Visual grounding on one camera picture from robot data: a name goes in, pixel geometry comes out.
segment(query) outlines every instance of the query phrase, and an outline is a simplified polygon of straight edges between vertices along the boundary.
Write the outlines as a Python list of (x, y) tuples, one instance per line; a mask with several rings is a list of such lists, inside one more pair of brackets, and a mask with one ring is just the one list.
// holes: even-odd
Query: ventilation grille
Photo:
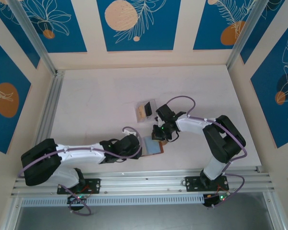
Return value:
[[(137, 195), (137, 196), (95, 196), (86, 200), (89, 206), (119, 206), (119, 205), (173, 205), (173, 204), (203, 204), (202, 194), (192, 195)], [(22, 207), (64, 207), (66, 197), (58, 198), (24, 198)]]

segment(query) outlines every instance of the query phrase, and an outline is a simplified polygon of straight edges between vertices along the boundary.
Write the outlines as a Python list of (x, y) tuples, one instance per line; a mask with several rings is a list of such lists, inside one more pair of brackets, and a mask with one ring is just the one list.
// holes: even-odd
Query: white table surface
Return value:
[[(244, 136), (248, 157), (232, 166), (261, 165), (225, 65), (127, 69), (67, 70), (51, 137), (65, 145), (90, 145), (121, 139), (124, 126), (151, 135), (154, 122), (137, 123), (137, 102), (155, 99), (157, 107), (170, 98), (187, 95), (196, 100), (191, 115), (213, 118), (227, 115)], [(188, 111), (192, 102), (176, 99), (174, 112)], [(180, 132), (164, 146), (164, 153), (124, 163), (80, 166), (83, 172), (130, 172), (203, 168), (212, 154), (202, 135)]]

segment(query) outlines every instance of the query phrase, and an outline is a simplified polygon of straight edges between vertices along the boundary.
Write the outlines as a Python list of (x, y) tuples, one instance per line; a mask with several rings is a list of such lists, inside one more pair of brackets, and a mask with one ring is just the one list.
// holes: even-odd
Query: black mount plate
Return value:
[(216, 178), (209, 189), (206, 189), (201, 182), (200, 176), (187, 176), (185, 177), (187, 192), (207, 192), (217, 191), (217, 186), (221, 186), (225, 190), (229, 190), (226, 176), (219, 176)]
[[(85, 184), (87, 188), (81, 192), (81, 194), (99, 194), (100, 189), (100, 179), (85, 179)], [(70, 195), (64, 188), (59, 188), (57, 190), (59, 195)]]

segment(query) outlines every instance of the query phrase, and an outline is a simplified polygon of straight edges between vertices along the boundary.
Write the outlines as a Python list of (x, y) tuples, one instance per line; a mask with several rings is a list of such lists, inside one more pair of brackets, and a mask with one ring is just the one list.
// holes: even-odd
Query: clear plastic box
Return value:
[(137, 122), (153, 121), (157, 116), (157, 105), (154, 99), (139, 102), (135, 106), (135, 114)]

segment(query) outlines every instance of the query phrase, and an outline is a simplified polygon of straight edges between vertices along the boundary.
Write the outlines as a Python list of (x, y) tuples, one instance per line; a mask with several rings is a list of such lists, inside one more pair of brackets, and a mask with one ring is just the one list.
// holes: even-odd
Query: blue towel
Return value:
[(158, 141), (152, 140), (151, 136), (144, 137), (147, 155), (153, 155), (161, 153), (160, 145)]

